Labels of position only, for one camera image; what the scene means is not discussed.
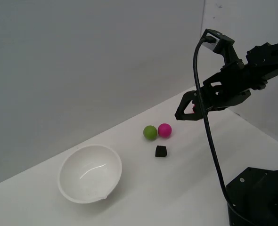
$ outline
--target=green ball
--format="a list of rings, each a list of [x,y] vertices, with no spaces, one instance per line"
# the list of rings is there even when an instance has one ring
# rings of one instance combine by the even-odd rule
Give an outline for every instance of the green ball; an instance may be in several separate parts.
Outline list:
[[[157,134],[158,132],[155,126],[146,126],[143,130],[143,135],[148,140],[155,140]]]

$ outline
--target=robotic arm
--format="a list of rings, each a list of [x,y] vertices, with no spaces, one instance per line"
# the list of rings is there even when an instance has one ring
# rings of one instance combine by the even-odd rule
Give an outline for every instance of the robotic arm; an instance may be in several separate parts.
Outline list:
[[[268,80],[278,76],[278,44],[265,43],[247,51],[248,64],[237,57],[233,48],[234,40],[215,30],[206,29],[201,38],[212,36],[215,43],[204,43],[214,53],[224,57],[221,71],[203,82],[202,98],[207,112],[221,111],[238,105],[250,97],[250,89],[262,90]],[[194,113],[185,114],[189,103],[195,105]],[[175,113],[177,120],[197,121],[202,119],[196,91],[184,94]]]
[[[248,167],[225,186],[207,117],[209,111],[221,111],[244,102],[251,95],[250,89],[264,89],[268,80],[278,75],[278,44],[256,46],[247,52],[248,64],[244,65],[237,57],[233,43],[232,39],[220,32],[205,30],[193,57],[197,90],[183,96],[175,117],[177,120],[204,120],[210,151],[228,204],[229,224],[278,226],[278,170]],[[197,54],[202,44],[222,55],[225,65],[200,87]],[[184,110],[190,102],[195,105],[194,113],[185,114]]]

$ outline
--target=white wall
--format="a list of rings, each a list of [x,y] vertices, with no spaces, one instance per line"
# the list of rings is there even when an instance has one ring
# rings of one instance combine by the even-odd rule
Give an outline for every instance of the white wall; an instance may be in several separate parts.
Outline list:
[[[0,0],[0,182],[192,86],[203,6]]]
[[[278,43],[278,0],[206,0],[205,28],[234,39],[238,57],[246,63],[246,52],[254,46]],[[222,66],[221,56],[201,48],[199,74],[203,80]],[[252,90],[251,97],[231,109],[278,141],[278,77],[269,80],[266,89]]]

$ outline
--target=black cube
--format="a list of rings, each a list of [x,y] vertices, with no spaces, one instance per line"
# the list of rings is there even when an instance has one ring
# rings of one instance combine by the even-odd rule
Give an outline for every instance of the black cube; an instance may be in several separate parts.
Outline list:
[[[167,149],[166,146],[158,145],[156,148],[156,157],[166,157],[167,156]]]

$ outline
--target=ball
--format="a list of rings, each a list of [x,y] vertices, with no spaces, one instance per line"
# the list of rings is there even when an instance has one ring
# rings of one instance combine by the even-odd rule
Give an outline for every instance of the ball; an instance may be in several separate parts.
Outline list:
[[[172,134],[172,127],[169,124],[163,123],[158,127],[158,134],[163,138],[168,138]]]
[[[148,140],[155,140],[157,137],[157,129],[155,126],[146,126],[143,130],[143,135]]]

